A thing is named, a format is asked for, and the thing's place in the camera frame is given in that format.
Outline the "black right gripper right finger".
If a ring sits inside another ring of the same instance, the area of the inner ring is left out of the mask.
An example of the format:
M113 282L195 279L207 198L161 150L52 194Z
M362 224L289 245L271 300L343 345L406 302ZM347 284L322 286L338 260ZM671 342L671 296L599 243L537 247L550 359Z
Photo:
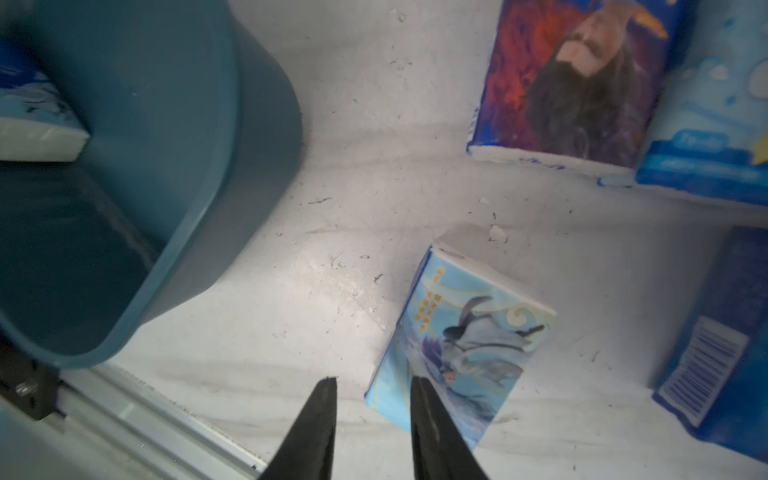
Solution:
M414 377L410 396L415 478L488 480L432 383L427 378Z

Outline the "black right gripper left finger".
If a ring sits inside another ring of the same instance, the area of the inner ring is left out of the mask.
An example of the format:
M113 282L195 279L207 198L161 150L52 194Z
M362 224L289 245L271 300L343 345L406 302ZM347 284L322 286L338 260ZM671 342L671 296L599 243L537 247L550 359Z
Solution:
M260 480L328 480L337 425L337 380L319 381Z

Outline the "blue Tempo pack third row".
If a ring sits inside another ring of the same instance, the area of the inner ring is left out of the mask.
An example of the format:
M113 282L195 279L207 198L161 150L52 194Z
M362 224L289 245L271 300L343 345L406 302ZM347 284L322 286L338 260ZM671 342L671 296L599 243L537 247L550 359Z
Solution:
M652 398L692 437L766 462L766 230L731 229Z

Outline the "blue red pack second row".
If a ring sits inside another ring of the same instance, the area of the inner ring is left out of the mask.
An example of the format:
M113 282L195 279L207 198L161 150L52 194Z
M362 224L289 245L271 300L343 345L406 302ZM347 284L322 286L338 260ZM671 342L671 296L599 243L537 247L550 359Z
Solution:
M467 153L593 177L635 168L684 1L505 1Z

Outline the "light blue figure tissue pack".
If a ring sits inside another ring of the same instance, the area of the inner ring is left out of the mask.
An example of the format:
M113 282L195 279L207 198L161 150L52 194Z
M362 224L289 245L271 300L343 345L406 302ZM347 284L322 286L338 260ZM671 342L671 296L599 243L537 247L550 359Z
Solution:
M555 317L522 284L435 242L417 268L365 401L409 430L411 381L426 378L475 448Z

